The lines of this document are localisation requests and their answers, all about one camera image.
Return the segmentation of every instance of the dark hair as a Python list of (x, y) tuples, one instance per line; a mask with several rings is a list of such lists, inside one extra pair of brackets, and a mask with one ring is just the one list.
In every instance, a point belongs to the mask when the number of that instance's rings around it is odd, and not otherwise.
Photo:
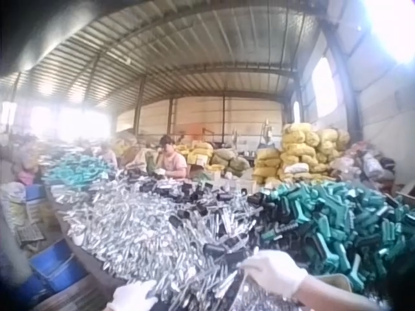
[(174, 144), (174, 141), (170, 136), (163, 135), (163, 137), (160, 139), (160, 146), (165, 146), (166, 144)]

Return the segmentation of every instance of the gloved hand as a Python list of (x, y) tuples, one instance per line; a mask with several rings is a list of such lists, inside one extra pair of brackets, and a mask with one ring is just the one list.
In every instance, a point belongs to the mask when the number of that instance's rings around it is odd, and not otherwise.
[(107, 308), (113, 311), (150, 311), (158, 299), (146, 299), (146, 296), (155, 285), (156, 281), (147, 281), (118, 287), (112, 303), (108, 303)]
[(154, 170), (154, 173), (155, 173), (155, 175), (161, 175), (161, 176), (164, 176), (164, 175), (166, 175), (166, 170), (164, 170), (164, 169), (162, 169), (162, 168), (156, 168), (156, 169)]
[(291, 298), (307, 276), (294, 260), (283, 251), (264, 250), (247, 258), (241, 268), (266, 291)]

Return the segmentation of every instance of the blue plastic crate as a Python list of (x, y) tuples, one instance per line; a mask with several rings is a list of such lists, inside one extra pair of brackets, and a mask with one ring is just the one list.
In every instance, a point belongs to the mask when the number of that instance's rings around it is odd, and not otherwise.
[(87, 275), (65, 240), (33, 256), (30, 264), (54, 293), (65, 290)]
[(13, 291), (13, 295), (22, 307), (32, 308), (52, 296), (52, 292), (38, 276), (32, 275)]
[(46, 191), (43, 185), (37, 183), (26, 186), (26, 201), (46, 198)]

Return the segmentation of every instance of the metal roof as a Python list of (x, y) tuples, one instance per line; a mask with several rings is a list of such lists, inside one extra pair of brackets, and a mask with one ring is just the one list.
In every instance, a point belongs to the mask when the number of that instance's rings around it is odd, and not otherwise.
[(20, 84), (39, 92), (49, 83), (50, 97), (77, 95), (116, 113), (134, 108), (144, 76), (143, 104), (193, 95), (284, 101), (318, 34), (321, 11), (309, 2), (144, 1), (72, 35)]

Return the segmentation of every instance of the warehouse wall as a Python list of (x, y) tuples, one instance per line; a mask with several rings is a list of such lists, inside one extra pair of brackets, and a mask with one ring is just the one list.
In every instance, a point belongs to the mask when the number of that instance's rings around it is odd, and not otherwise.
[[(279, 146), (282, 127), (281, 104), (265, 100), (226, 98), (225, 101), (225, 142), (231, 141), (234, 128), (239, 134), (240, 151), (256, 150), (259, 144), (261, 127), (265, 119), (274, 128), (274, 142)], [(139, 133), (150, 138), (160, 138), (167, 133), (169, 101), (157, 102), (141, 110)], [(207, 141), (222, 141), (222, 98), (187, 97), (174, 101), (172, 108), (171, 134), (185, 133), (188, 140), (202, 139), (202, 129), (207, 133)], [(117, 131), (131, 128), (134, 111), (127, 111), (118, 118)]]
[[(364, 140), (376, 145), (397, 162), (397, 182), (415, 178), (415, 66), (397, 64), (384, 50), (370, 25), (362, 1), (331, 0), (332, 21), (340, 21), (337, 36), (347, 59), (347, 68), (359, 102)], [(330, 62), (337, 86), (338, 108), (319, 119), (316, 114), (311, 73), (320, 59)], [(342, 88), (331, 51), (320, 35), (310, 62), (302, 76), (303, 94), (307, 97), (306, 118), (319, 127), (346, 128)]]

